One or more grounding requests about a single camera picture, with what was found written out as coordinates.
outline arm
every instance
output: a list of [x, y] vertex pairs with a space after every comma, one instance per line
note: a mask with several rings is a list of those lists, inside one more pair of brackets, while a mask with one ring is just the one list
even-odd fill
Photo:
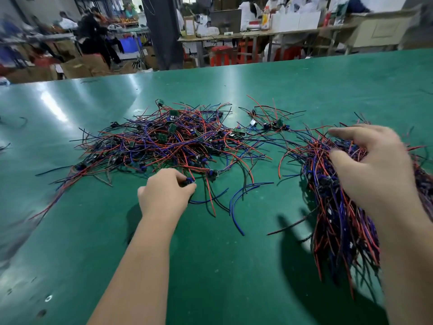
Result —
[[343, 151], [333, 150], [330, 157], [342, 188], [376, 226], [390, 324], [431, 324], [433, 224], [419, 200], [410, 156], [398, 135], [382, 126], [329, 133], [369, 151], [360, 163]]
[[185, 180], [175, 169], [161, 169], [138, 189], [143, 218], [88, 325], [165, 324], [170, 240], [196, 189], [181, 188]]

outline right forearm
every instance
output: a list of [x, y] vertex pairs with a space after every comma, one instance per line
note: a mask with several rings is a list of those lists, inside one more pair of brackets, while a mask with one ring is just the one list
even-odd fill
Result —
[[401, 205], [394, 211], [399, 216], [375, 217], [391, 325], [426, 325], [433, 318], [433, 224], [419, 201], [410, 204], [411, 210]]

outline workbench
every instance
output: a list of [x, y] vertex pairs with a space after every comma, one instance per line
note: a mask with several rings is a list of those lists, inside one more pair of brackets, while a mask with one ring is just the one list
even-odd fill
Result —
[[[293, 129], [350, 125], [356, 111], [404, 135], [414, 125], [406, 141], [432, 146], [432, 58], [433, 50], [423, 49], [0, 87], [0, 146], [11, 142], [0, 152], [0, 323], [84, 325], [140, 219], [137, 188], [145, 180], [114, 173], [113, 188], [83, 178], [37, 227], [27, 220], [52, 201], [49, 183], [68, 169], [35, 175], [78, 163], [79, 142], [69, 140], [81, 138], [79, 127], [97, 133], [147, 107], [153, 112], [157, 98], [168, 105], [231, 102], [233, 114], [224, 123], [235, 127], [250, 121], [238, 109], [255, 105], [248, 94], [267, 105], [274, 99], [287, 111], [306, 110], [287, 122]], [[256, 182], [278, 182], [282, 153], [275, 148], [267, 153], [273, 162], [254, 167]], [[282, 171], [300, 170], [285, 165]], [[228, 205], [242, 185], [242, 171], [233, 167], [214, 191], [229, 187], [220, 198]], [[204, 199], [202, 183], [194, 199]], [[167, 324], [387, 324], [365, 283], [354, 302], [344, 273], [338, 286], [328, 274], [319, 281], [309, 244], [295, 242], [311, 233], [310, 224], [266, 236], [306, 212], [299, 179], [263, 186], [238, 201], [244, 237], [216, 210], [214, 218], [205, 205], [190, 204], [179, 221], [170, 246]], [[371, 281], [380, 304], [381, 289]]]
[[335, 38], [338, 34], [338, 32], [346, 31], [350, 32], [353, 31], [356, 28], [356, 24], [343, 24], [338, 26], [325, 26], [325, 27], [318, 27], [313, 29], [297, 29], [295, 31], [286, 31], [286, 32], [276, 32], [272, 29], [268, 31], [247, 31], [247, 32], [240, 32], [235, 33], [232, 35], [212, 35], [212, 36], [201, 36], [201, 37], [193, 37], [193, 38], [186, 38], [186, 37], [180, 37], [178, 38], [179, 42], [182, 43], [188, 43], [188, 42], [195, 42], [197, 45], [197, 57], [198, 57], [198, 67], [204, 67], [204, 55], [203, 55], [203, 42], [204, 41], [223, 41], [223, 40], [230, 40], [229, 43], [231, 43], [232, 39], [245, 39], [245, 44], [248, 45], [248, 40], [252, 38], [252, 53], [243, 53], [244, 56], [244, 63], [246, 63], [246, 56], [252, 56], [254, 57], [256, 54], [257, 49], [257, 38], [258, 37], [269, 37], [269, 51], [268, 51], [268, 59], [267, 61], [271, 61], [271, 50], [272, 50], [272, 38], [275, 35], [281, 35], [284, 40], [284, 36], [286, 35], [292, 35], [292, 34], [302, 34], [302, 33], [308, 33], [308, 34], [320, 34], [320, 33], [331, 33], [331, 45], [329, 46], [329, 51], [331, 50], [331, 47], [335, 43]]

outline bundle of wires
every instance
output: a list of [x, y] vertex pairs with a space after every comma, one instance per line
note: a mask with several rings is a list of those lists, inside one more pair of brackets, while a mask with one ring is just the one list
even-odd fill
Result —
[[[82, 138], [76, 147], [84, 149], [82, 156], [85, 158], [78, 164], [68, 166], [68, 175], [54, 182], [60, 184], [54, 201], [31, 219], [43, 218], [65, 190], [83, 177], [92, 176], [112, 187], [113, 171], [134, 173], [147, 178], [161, 168], [174, 167], [187, 175], [185, 184], [197, 179], [203, 180], [209, 198], [205, 201], [193, 199], [190, 203], [210, 203], [213, 216], [216, 216], [214, 204], [218, 205], [230, 214], [236, 228], [244, 235], [235, 220], [236, 202], [249, 190], [272, 183], [254, 181], [252, 169], [255, 164], [260, 160], [272, 160], [261, 152], [261, 146], [268, 143], [286, 151], [290, 141], [284, 134], [291, 130], [284, 122], [299, 115], [256, 102], [257, 106], [252, 110], [245, 109], [251, 117], [249, 125], [238, 123], [232, 129], [223, 124], [232, 114], [230, 103], [196, 107], [176, 103], [180, 109], [169, 107], [162, 100], [156, 100], [155, 103], [158, 110], [154, 113], [146, 114], [145, 111], [133, 119], [126, 119], [122, 124], [112, 122], [97, 135], [82, 129]], [[229, 188], [215, 194], [211, 183], [234, 165], [241, 167], [244, 180], [231, 198], [230, 205], [225, 206], [219, 198]]]
[[[338, 148], [349, 154], [354, 160], [361, 161], [367, 150], [337, 138], [328, 138], [325, 133], [317, 129], [297, 131], [296, 135], [305, 144], [292, 144], [280, 161], [289, 157], [291, 162], [301, 164], [300, 176], [306, 181], [306, 191], [313, 195], [313, 202], [317, 206], [312, 213], [316, 213], [316, 225], [309, 238], [311, 238], [311, 251], [316, 262], [319, 278], [322, 280], [321, 266], [327, 264], [331, 276], [336, 276], [341, 267], [345, 268], [353, 297], [350, 268], [353, 265], [369, 264], [373, 269], [380, 267], [379, 240], [375, 225], [358, 207], [354, 201], [341, 189], [336, 171], [329, 158], [331, 148]], [[413, 151], [422, 146], [408, 147]], [[420, 199], [425, 210], [433, 219], [433, 178], [418, 165], [420, 156], [413, 156], [414, 174]], [[272, 235], [286, 229], [293, 228], [304, 221], [306, 217], [287, 228], [269, 233]]]

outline forearm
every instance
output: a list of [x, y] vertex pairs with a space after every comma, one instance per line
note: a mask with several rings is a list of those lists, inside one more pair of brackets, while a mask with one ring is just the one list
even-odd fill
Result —
[[433, 224], [419, 200], [398, 204], [388, 211], [394, 214], [375, 217], [388, 318], [391, 325], [431, 324]]
[[88, 325], [165, 324], [171, 235], [146, 218]]

